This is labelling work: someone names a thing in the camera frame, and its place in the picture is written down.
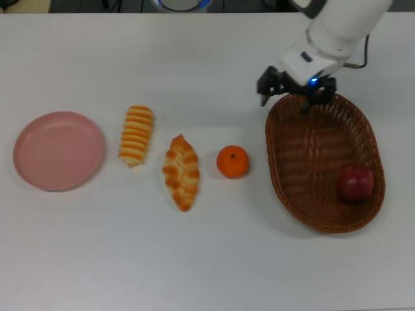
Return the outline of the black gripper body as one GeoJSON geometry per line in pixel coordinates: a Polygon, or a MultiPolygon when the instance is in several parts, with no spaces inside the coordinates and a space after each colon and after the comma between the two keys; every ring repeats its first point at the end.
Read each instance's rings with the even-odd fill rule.
{"type": "Polygon", "coordinates": [[[280,84],[281,94],[292,93],[303,96],[312,95],[322,87],[322,83],[319,78],[311,78],[305,85],[300,85],[293,78],[291,78],[285,71],[282,72],[280,84]]]}

